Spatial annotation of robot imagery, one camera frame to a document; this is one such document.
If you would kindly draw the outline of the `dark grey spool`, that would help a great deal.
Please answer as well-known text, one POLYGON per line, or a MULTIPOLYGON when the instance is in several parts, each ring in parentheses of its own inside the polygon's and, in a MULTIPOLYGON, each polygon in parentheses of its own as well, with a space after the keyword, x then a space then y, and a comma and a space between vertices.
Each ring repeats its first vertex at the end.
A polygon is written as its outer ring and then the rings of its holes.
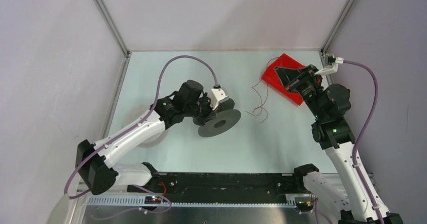
POLYGON ((194 117, 193 123, 199 126, 199 136, 214 137, 234 127, 241 118, 241 112, 234 107, 234 100, 229 98, 219 104, 216 112, 194 117))

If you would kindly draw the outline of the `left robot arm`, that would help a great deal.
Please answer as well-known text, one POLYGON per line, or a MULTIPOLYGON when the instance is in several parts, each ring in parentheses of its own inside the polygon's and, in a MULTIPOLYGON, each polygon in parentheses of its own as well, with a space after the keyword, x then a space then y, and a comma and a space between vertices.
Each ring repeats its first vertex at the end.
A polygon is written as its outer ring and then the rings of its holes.
POLYGON ((159 178, 146 165, 120 165, 118 161, 185 117, 204 125, 214 119, 220 103, 228 98, 219 86, 205 92, 200 83, 188 80, 178 91, 156 99, 148 111, 114 135, 95 143, 88 140, 79 143, 76 170, 93 195, 100 195, 114 185, 139 185, 153 192, 159 186, 159 178))

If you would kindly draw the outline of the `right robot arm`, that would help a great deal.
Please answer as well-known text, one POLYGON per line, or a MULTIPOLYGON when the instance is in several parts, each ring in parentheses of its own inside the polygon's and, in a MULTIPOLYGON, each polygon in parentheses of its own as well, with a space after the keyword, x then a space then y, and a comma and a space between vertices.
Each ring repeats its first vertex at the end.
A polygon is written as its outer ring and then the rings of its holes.
POLYGON ((356 150, 355 137, 344 115, 351 108, 350 91, 340 84, 324 88, 313 65, 300 69, 276 66, 284 88, 299 94, 315 117, 313 139, 320 144, 344 187, 339 191, 312 164, 294 169, 293 187, 312 192, 338 217, 338 223, 402 223, 378 195, 356 150))

